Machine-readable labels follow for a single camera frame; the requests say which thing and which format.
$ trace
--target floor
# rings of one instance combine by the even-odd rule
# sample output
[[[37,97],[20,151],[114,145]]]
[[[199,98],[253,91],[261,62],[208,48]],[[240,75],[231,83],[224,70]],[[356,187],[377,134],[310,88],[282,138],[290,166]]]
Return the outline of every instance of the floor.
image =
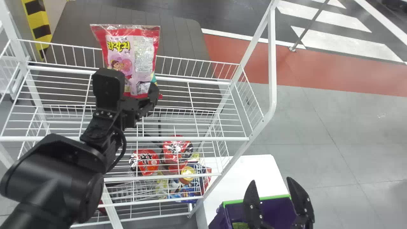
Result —
[[[210,58],[229,62],[239,62],[248,45],[241,35],[254,33],[268,3],[98,2],[197,20],[208,30],[205,40]],[[295,42],[309,22],[310,12],[322,1],[281,2],[277,40]],[[325,18],[315,23],[301,43],[305,49],[291,53],[285,46],[277,47],[277,111],[245,153],[272,154],[283,177],[291,176],[306,188],[315,210],[316,229],[394,229],[405,228],[407,223],[407,28],[400,23],[401,17],[380,3],[367,1],[390,24],[380,20],[372,9],[362,7],[361,2],[366,3],[331,0],[322,14]],[[327,21],[332,13],[337,20]],[[326,37],[336,41],[315,42]],[[351,44],[356,46],[347,49]],[[269,105],[266,48],[267,44],[258,44],[247,66],[251,86],[264,111]],[[4,109],[0,108],[1,124]],[[236,150],[234,144],[228,146],[230,152]],[[9,207],[0,209],[0,222],[15,206],[14,202],[1,201]],[[193,219],[186,218],[177,219],[171,226],[164,220],[148,223],[154,223],[154,227],[162,223],[165,228],[196,227]],[[124,227],[148,225],[137,222]]]

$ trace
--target red snack bag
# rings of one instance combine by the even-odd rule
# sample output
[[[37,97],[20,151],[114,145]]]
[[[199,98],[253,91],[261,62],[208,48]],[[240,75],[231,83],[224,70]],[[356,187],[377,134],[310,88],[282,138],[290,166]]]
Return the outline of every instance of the red snack bag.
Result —
[[[91,24],[101,44],[107,68],[126,76],[124,95],[146,98],[155,79],[155,60],[160,41],[159,26]]]
[[[129,164],[131,171],[138,171],[142,176],[150,176],[158,171],[160,158],[154,150],[135,150],[130,155]]]
[[[172,135],[172,137],[182,137],[182,135]],[[164,141],[162,144],[162,156],[165,164],[181,164],[186,162],[193,153],[193,146],[190,141]]]

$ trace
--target snack bag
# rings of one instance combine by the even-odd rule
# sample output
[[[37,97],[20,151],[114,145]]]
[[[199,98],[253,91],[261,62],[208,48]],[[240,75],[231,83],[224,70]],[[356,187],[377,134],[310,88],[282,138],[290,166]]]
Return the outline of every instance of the snack bag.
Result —
[[[101,44],[107,68],[124,73],[124,95],[146,98],[150,84],[157,85],[154,70],[160,27],[91,24],[90,28]]]

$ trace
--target metal rod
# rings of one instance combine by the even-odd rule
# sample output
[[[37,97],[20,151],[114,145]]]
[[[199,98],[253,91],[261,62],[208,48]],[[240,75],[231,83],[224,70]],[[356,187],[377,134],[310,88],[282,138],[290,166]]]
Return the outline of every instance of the metal rod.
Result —
[[[311,26],[314,24],[314,21],[321,14],[322,10],[325,8],[325,6],[328,4],[328,2],[329,2],[329,0],[325,0],[325,2],[322,4],[321,8],[318,9],[317,13],[314,15],[314,17],[309,22],[308,27],[302,32],[302,34],[298,38],[297,42],[292,47],[288,48],[291,52],[295,52],[295,48],[297,47],[299,42],[302,40],[302,38],[305,36],[305,34],[308,32],[308,30],[311,28]]]

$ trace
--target white wire basket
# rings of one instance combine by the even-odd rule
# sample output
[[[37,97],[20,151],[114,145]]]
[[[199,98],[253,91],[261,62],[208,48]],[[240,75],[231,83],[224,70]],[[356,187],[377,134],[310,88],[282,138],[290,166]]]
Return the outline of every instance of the white wire basket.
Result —
[[[32,54],[34,45],[47,45],[48,51],[44,53],[43,62],[34,59],[24,63],[26,72],[1,129],[0,141],[21,141],[20,158],[50,133],[79,140],[96,107],[91,75],[98,67],[103,67],[101,49],[28,40],[11,42],[18,42]],[[0,56],[1,60],[13,56],[11,42],[6,47],[8,52]],[[249,135],[264,117],[239,64],[158,56],[156,66],[163,99],[134,128],[126,129],[127,151],[117,166],[105,175],[111,203],[100,207],[114,207],[120,220],[190,213],[187,203],[177,203],[170,198],[171,190],[155,188],[156,181],[168,183],[171,179],[185,177],[181,170],[166,174],[163,166],[166,164],[162,163],[153,175],[141,176],[137,171],[129,170],[131,153],[149,149],[161,156],[163,141],[190,141],[194,157],[188,163],[209,167],[211,172],[200,173],[194,168],[197,195],[185,195],[177,201],[199,200],[209,188],[201,187],[199,179],[221,176],[232,158],[227,141],[249,141]],[[137,212],[140,207],[145,211]],[[110,221],[98,211],[83,225],[89,223]]]
[[[134,128],[125,130],[127,150],[105,174],[98,211],[88,222],[72,227],[121,228],[121,222],[132,220],[191,217],[202,206],[274,115],[276,3],[269,5],[240,64],[157,56],[155,75],[163,98]],[[263,113],[244,66],[267,24],[270,106]],[[11,39],[0,52],[0,84],[11,92],[13,103],[0,99],[0,107],[9,109],[0,127],[0,160],[9,167],[13,158],[50,133],[79,140],[96,108],[91,75],[104,63],[100,48],[22,40],[12,29],[7,31]],[[42,50],[44,59],[34,50]],[[190,174],[181,169],[168,172],[163,160],[149,176],[130,169],[133,152],[152,150],[161,156],[164,141],[190,141],[193,156],[184,162],[192,168]],[[18,155],[5,150],[9,142],[20,145]],[[230,152],[228,143],[241,146]],[[189,189],[177,186],[180,178],[192,178]]]

